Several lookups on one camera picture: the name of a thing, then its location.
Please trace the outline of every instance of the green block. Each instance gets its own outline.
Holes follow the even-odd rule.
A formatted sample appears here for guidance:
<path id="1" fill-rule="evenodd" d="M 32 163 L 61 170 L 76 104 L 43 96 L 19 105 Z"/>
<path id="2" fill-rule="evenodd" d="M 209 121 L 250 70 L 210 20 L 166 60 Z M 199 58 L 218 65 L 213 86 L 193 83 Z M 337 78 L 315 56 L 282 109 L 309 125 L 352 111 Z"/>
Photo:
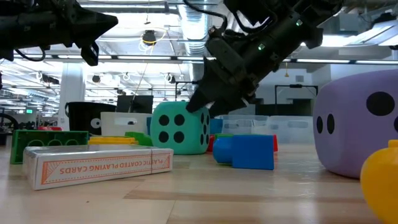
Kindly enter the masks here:
<path id="1" fill-rule="evenodd" d="M 144 133 L 126 132 L 125 136 L 135 138 L 140 146 L 154 146 L 150 137 Z"/>
<path id="2" fill-rule="evenodd" d="M 203 154 L 210 140 L 207 108 L 189 113 L 187 102 L 163 102 L 150 123 L 150 138 L 156 147 L 170 148 L 177 155 Z"/>
<path id="3" fill-rule="evenodd" d="M 230 138 L 233 136 L 234 136 L 233 134 L 215 134 L 214 141 L 216 141 L 218 138 Z"/>
<path id="4" fill-rule="evenodd" d="M 88 131 L 17 130 L 12 136 L 10 163 L 23 163 L 24 149 L 29 146 L 77 146 L 87 142 Z"/>

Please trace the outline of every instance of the clear plastic bin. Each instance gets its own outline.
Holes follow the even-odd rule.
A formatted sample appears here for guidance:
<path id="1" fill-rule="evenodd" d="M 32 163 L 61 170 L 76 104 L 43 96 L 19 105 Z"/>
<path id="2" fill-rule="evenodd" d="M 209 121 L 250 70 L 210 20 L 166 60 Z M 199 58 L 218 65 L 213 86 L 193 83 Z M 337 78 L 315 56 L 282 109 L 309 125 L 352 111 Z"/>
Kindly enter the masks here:
<path id="1" fill-rule="evenodd" d="M 265 126 L 268 116 L 259 115 L 221 115 L 223 134 L 252 134 L 257 126 Z"/>
<path id="2" fill-rule="evenodd" d="M 271 116 L 266 126 L 256 126 L 253 134 L 276 134 L 279 144 L 314 144 L 312 117 Z"/>

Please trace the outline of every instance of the teal foam die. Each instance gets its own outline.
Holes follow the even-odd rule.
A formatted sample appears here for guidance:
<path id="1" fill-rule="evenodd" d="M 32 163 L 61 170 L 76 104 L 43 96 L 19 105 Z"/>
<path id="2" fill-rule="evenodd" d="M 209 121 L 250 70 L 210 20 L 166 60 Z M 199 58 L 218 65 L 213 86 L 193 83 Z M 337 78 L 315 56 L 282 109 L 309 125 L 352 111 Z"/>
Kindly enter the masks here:
<path id="1" fill-rule="evenodd" d="M 189 113 L 187 102 L 163 102 L 156 107 L 150 124 L 154 146 L 170 148 L 176 155 L 203 154 L 210 140 L 207 108 Z"/>

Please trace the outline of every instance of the computer monitor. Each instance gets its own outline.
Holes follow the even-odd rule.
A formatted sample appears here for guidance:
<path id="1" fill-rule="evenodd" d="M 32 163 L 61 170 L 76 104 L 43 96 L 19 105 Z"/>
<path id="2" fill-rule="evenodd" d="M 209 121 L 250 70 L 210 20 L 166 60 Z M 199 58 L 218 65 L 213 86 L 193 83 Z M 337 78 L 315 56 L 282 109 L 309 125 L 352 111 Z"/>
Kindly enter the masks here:
<path id="1" fill-rule="evenodd" d="M 116 112 L 152 113 L 154 96 L 118 96 Z"/>

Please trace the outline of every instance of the plastic storage bin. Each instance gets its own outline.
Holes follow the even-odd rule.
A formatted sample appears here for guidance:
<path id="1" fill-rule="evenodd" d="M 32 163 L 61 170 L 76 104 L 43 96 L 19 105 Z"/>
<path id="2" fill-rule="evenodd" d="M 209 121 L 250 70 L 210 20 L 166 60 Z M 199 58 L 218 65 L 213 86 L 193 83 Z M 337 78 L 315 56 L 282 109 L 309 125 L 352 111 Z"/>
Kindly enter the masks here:
<path id="1" fill-rule="evenodd" d="M 255 127 L 265 126 L 268 116 L 259 115 L 221 115 L 223 134 L 252 134 Z"/>
<path id="2" fill-rule="evenodd" d="M 147 133 L 147 118 L 151 114 L 144 113 L 110 113 L 102 112 L 102 135 L 124 136 L 126 132 Z"/>
<path id="3" fill-rule="evenodd" d="M 276 134 L 279 144 L 314 144 L 312 117 L 271 116 L 266 126 L 256 126 L 253 134 Z"/>

